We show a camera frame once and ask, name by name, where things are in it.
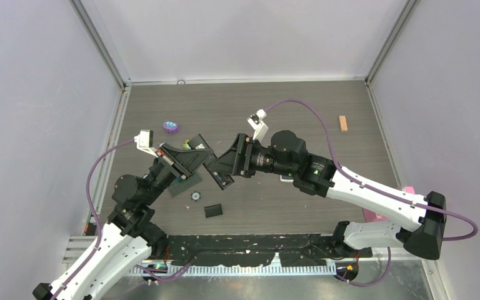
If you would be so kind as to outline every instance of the small black square object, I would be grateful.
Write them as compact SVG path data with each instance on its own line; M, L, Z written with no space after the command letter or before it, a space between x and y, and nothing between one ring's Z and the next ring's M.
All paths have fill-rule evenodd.
M204 207L205 209L205 218L216 217L223 214L222 204L211 205Z

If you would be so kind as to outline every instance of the orange wooden block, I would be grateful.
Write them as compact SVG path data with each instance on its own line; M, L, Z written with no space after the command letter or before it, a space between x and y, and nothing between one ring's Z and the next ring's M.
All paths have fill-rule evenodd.
M349 131L349 128L347 127L347 118L345 116L339 116L339 128L342 133Z

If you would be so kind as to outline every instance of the pink object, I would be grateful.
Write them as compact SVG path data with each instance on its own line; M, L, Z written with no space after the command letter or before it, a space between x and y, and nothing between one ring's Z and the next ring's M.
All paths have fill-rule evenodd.
M410 194L415 193L415 189L412 186L404 186L402 191ZM385 221L387 220L386 217L375 213L374 211L370 211L368 209L363 209L363 216L365 217L366 222L378 222L378 221Z

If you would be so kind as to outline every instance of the blue and purple object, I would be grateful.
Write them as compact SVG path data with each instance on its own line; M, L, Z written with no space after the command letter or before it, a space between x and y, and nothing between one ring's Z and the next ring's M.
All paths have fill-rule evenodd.
M179 126L176 122L166 121L162 124L162 128L168 134L176 134L179 132Z

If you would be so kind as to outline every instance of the white panel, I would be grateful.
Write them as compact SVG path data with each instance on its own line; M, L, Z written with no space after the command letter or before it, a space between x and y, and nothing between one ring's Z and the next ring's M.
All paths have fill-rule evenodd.
M67 0L0 0L0 299L59 275L119 95Z
M480 1L420 1L372 86L402 185L480 227ZM469 230L450 217L445 236ZM441 265L452 299L480 299L480 232L445 242Z
M94 0L132 81L365 78L405 0Z

